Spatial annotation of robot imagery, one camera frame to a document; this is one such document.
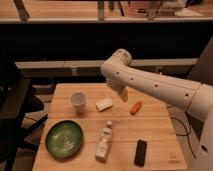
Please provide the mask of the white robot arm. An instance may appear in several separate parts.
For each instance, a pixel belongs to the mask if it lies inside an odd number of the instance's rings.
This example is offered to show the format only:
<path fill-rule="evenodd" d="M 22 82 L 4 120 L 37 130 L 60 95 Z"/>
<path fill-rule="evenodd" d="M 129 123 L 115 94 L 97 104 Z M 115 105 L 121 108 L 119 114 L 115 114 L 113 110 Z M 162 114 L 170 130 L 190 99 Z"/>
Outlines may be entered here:
<path fill-rule="evenodd" d="M 128 99 L 126 86 L 174 105 L 204 122 L 193 171 L 213 171 L 213 86 L 131 68 L 132 56 L 116 50 L 101 65 L 107 85 Z"/>

